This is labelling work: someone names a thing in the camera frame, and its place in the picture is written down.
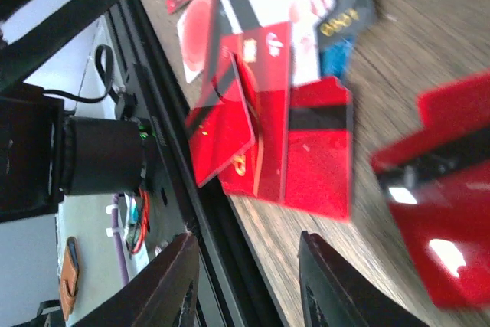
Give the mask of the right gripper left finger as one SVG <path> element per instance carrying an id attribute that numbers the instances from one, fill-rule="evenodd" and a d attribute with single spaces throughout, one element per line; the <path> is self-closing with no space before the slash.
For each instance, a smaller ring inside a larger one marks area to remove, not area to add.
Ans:
<path id="1" fill-rule="evenodd" d="M 193 326 L 199 277 L 196 236 L 179 234 L 147 267 L 76 326 Z"/>

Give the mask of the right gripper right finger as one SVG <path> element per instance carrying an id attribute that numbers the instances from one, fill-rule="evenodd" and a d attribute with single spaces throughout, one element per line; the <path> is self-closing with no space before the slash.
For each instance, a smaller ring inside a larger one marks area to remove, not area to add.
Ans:
<path id="1" fill-rule="evenodd" d="M 299 282 L 306 326 L 426 324 L 383 294 L 317 233 L 301 233 Z"/>

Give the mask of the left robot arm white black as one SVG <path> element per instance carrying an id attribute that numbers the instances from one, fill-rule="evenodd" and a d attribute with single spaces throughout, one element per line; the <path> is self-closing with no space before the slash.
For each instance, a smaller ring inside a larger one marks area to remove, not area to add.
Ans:
<path id="1" fill-rule="evenodd" d="M 31 0 L 1 0 L 7 21 Z M 152 175 L 156 140 L 145 119 L 66 110 L 72 94 L 28 78 L 120 0 L 70 0 L 26 35 L 1 42 L 1 220 L 57 212 L 68 195 L 134 192 Z"/>

